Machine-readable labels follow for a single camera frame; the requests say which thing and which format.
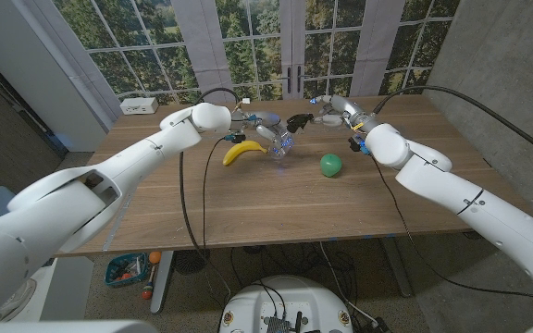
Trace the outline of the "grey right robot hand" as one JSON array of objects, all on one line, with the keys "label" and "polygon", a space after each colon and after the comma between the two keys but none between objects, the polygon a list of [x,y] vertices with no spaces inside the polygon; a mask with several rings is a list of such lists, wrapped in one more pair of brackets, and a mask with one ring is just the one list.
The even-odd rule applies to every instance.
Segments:
[{"label": "grey right robot hand", "polygon": [[328,127],[346,126],[355,133],[367,134],[380,122],[357,103],[338,95],[319,95],[309,100],[311,105],[322,105],[315,123]]}]

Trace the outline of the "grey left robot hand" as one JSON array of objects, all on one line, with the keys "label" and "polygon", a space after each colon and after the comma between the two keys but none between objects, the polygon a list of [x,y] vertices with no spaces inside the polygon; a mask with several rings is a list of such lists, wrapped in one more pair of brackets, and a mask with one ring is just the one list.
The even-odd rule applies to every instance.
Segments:
[{"label": "grey left robot hand", "polygon": [[235,111],[231,116],[229,128],[242,133],[245,129],[254,129],[261,137],[269,141],[268,153],[273,159],[282,159],[294,145],[287,122],[270,112]]}]

